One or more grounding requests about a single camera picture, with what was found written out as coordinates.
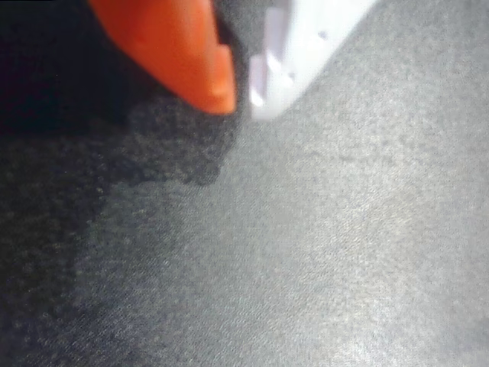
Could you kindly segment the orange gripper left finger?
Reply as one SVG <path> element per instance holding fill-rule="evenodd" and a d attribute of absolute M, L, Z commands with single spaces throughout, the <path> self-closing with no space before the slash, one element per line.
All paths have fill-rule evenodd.
<path fill-rule="evenodd" d="M 91 9 L 110 40 L 200 111 L 235 111 L 232 52 L 220 44 L 211 1 L 98 0 Z"/>

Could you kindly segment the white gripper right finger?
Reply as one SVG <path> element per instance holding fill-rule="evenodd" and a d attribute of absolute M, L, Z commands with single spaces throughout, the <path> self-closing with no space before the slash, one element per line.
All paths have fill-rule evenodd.
<path fill-rule="evenodd" d="M 270 121 L 291 107 L 375 4 L 280 1 L 267 8 L 262 50 L 249 63 L 253 120 Z"/>

